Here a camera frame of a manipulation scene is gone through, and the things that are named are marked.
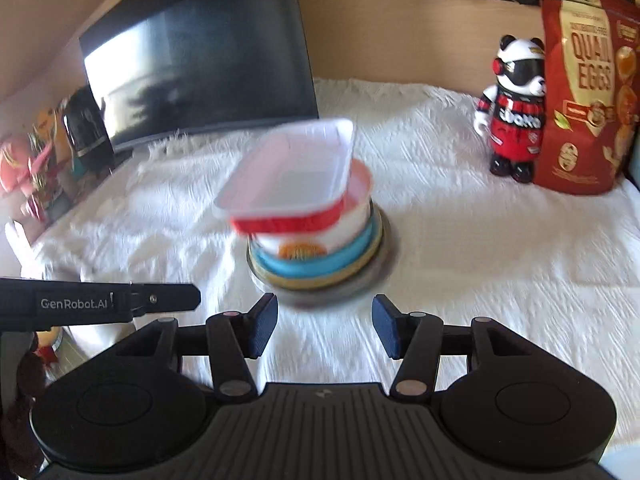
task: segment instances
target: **yellow rim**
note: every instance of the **yellow rim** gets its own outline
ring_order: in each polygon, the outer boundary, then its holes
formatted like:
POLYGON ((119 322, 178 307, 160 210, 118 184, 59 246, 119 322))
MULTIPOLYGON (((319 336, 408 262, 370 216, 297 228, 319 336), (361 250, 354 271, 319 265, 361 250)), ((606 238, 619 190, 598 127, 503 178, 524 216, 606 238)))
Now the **yellow rim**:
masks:
POLYGON ((375 238, 373 238, 373 240, 371 241, 369 248, 364 253, 362 253, 362 255, 356 261, 339 270, 338 272, 334 272, 333 274, 328 274, 325 276, 318 276, 317 278, 283 278, 281 276, 278 276, 277 274, 269 272, 258 262, 256 262, 251 252, 251 244, 249 243, 249 259, 251 260, 251 264, 254 267, 254 273, 260 280, 264 282, 268 282, 271 285, 279 286, 281 288, 288 288, 289 290, 312 290, 314 288, 323 288, 324 286, 331 286, 335 285, 336 283, 343 282, 347 278, 350 278, 351 276, 359 272, 359 270, 362 269, 365 265, 367 265, 376 254, 376 251, 380 246, 380 242, 382 241, 383 236, 383 226, 380 211, 376 206, 374 207, 374 213, 376 215, 376 224, 378 225, 378 230, 376 232, 375 238))

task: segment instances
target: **toy panda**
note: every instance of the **toy panda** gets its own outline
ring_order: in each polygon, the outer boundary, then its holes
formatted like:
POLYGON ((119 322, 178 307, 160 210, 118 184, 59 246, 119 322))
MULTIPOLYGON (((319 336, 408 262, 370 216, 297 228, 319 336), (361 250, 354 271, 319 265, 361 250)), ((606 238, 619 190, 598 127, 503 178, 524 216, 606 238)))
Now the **toy panda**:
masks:
POLYGON ((545 53, 542 40, 503 36, 494 59, 497 84, 484 90, 474 119, 474 130, 489 136, 489 171, 511 175, 528 184, 533 160, 540 152, 545 124, 545 53), (493 117, 489 111, 494 106, 493 117))

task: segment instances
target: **blue bowl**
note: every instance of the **blue bowl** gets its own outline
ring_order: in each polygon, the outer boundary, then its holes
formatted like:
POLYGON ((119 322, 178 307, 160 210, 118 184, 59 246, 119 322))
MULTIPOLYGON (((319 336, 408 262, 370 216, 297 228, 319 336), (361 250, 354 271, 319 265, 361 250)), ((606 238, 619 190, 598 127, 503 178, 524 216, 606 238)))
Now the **blue bowl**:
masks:
POLYGON ((338 272, 356 261, 369 247, 381 226, 371 215, 364 229, 353 242, 339 251, 310 260, 282 260, 267 253, 252 242, 251 252, 263 269, 283 278, 317 278, 338 272))

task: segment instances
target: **red snack pouch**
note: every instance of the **red snack pouch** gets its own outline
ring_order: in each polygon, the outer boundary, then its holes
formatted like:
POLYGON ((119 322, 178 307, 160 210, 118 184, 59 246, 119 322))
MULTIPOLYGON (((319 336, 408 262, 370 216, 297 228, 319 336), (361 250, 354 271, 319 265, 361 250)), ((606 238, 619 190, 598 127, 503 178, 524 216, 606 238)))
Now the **red snack pouch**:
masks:
POLYGON ((626 0, 542 0, 546 123, 534 182, 610 190, 638 122, 640 9, 626 0))

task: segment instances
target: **panda's leg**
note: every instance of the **panda's leg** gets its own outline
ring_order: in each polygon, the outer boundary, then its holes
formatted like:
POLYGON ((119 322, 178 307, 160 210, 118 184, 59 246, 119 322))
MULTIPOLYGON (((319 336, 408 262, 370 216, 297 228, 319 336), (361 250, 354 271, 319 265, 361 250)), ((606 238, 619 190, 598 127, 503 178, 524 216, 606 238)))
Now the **panda's leg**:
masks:
POLYGON ((505 156, 493 152, 489 162, 489 171, 495 176, 508 176, 511 174, 511 161, 505 156))
POLYGON ((530 184, 533 180, 533 162, 515 162, 511 176, 516 182, 530 184))

